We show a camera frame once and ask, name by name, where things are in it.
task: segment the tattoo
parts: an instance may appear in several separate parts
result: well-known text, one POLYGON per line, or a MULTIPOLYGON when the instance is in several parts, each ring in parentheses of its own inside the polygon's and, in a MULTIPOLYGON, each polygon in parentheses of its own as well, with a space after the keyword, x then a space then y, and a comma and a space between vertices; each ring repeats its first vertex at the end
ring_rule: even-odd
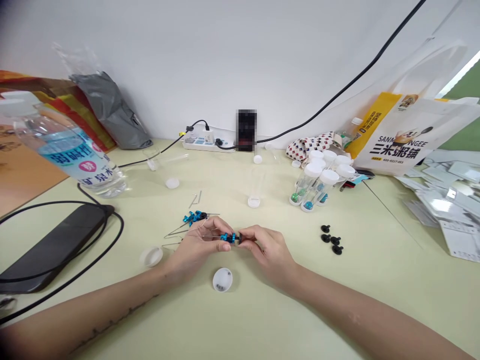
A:
POLYGON ((71 352, 70 354, 74 353, 75 351, 77 351, 78 349, 84 347, 85 345, 87 345, 89 342, 91 342, 92 340, 94 340, 95 338, 97 338, 98 336, 102 335, 103 333, 105 333, 108 329, 110 329, 111 327, 119 324, 122 320, 128 318, 130 315, 132 315, 134 312, 136 312, 138 309, 142 308, 143 306, 145 306, 146 303, 148 303, 150 300, 158 297, 160 294, 156 294, 156 295, 153 295, 149 300, 147 301, 144 301, 142 302, 140 305, 137 305, 137 306, 134 306, 134 307, 130 307, 128 308, 128 312, 123 315, 121 318, 119 318, 117 321, 113 321, 113 320, 110 320, 108 322, 108 325, 101 329, 101 330, 97 330, 96 328, 93 328, 93 330, 91 331, 91 336, 85 340, 82 340, 77 347, 75 347, 71 352))

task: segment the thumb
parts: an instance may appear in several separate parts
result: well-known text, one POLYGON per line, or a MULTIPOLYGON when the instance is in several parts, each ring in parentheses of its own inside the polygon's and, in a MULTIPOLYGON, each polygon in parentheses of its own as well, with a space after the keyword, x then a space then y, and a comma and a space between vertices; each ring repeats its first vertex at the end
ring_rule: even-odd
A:
POLYGON ((260 246, 253 241, 250 240, 244 240, 241 242, 240 245, 238 245, 239 248, 242 249, 247 249, 248 251, 251 252, 253 257, 260 263, 263 264, 265 262, 265 255, 260 246))

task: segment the black phone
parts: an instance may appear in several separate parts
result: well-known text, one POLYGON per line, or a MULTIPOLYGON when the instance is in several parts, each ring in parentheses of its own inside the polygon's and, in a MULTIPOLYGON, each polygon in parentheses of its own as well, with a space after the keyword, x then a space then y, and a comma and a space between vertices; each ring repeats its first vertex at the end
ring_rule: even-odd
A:
POLYGON ((35 293, 50 284, 64 266, 30 280, 18 282, 2 282, 1 280, 25 278, 39 274, 75 256, 102 226, 105 216, 108 218, 115 210, 110 205, 105 207, 107 208, 106 214, 98 207, 82 205, 68 215, 25 255, 0 274, 0 294, 35 293))

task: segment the forearm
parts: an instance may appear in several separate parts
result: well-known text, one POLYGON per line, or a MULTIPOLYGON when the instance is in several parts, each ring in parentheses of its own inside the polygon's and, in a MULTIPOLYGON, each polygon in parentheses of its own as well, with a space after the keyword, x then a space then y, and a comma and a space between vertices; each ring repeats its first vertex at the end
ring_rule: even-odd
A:
POLYGON ((63 359, 171 287, 158 269, 76 297, 1 330, 14 359, 63 359))
POLYGON ((358 291, 298 269, 288 292, 311 305, 375 359, 473 359, 410 316, 358 291))

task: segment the mineral water bottle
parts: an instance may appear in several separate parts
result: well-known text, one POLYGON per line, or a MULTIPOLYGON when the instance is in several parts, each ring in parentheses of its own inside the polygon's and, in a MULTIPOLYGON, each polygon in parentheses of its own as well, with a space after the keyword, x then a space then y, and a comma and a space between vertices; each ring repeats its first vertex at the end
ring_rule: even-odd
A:
POLYGON ((83 138, 66 126, 39 114, 24 100, 0 100, 0 114, 17 118, 13 127, 30 149, 85 188, 102 198, 112 198, 127 188, 125 178, 110 167, 83 138))
POLYGON ((65 114, 55 111, 49 107, 46 107, 43 102, 39 100, 38 97, 35 96, 30 91, 7 91, 7 92, 2 92, 0 94, 2 97, 5 99, 21 99, 25 100, 28 104, 32 105, 35 109, 38 110, 40 115, 43 115, 53 121, 56 121, 59 124, 62 124, 63 126, 67 127, 68 129, 72 130, 75 134, 80 136, 85 142, 92 148, 94 152, 101 158, 105 158, 105 160, 108 161, 108 166, 110 169, 112 169, 115 173, 118 174, 118 176, 123 177, 124 174, 120 170, 120 168, 112 161, 110 158, 105 154, 101 148, 92 140, 90 136, 87 135, 87 133, 79 127, 71 118, 66 116, 65 114))

